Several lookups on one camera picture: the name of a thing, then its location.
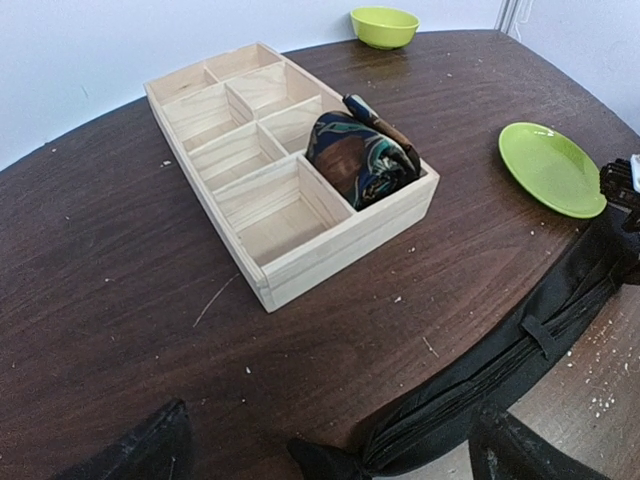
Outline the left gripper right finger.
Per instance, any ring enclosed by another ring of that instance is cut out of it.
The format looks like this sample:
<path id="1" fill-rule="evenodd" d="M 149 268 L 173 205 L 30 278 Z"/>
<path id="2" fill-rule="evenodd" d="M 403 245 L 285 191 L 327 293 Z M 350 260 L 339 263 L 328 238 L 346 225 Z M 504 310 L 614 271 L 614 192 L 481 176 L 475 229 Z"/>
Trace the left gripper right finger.
<path id="1" fill-rule="evenodd" d="M 475 479 L 607 479 L 494 404 L 483 406 L 475 416 L 469 456 Z"/>

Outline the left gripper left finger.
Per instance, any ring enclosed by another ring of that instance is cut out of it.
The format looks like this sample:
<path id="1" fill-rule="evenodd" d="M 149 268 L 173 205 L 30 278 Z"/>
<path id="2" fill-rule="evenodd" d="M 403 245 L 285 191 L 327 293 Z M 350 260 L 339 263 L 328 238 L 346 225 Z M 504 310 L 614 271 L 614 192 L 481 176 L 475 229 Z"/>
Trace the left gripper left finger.
<path id="1" fill-rule="evenodd" d="M 193 437 L 186 403 L 173 399 L 61 479 L 191 479 Z"/>

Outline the black necktie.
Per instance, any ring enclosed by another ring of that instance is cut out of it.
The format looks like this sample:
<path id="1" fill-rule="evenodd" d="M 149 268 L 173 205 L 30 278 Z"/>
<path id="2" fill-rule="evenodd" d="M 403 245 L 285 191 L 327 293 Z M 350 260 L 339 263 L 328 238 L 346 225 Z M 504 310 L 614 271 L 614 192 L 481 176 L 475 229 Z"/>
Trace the black necktie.
<path id="1" fill-rule="evenodd" d="M 506 409 L 573 346 L 623 284 L 634 283 L 639 236 L 608 207 L 471 349 L 378 413 L 355 453 L 299 438 L 287 449 L 306 479 L 373 479 L 419 469 L 468 437 L 485 403 Z"/>

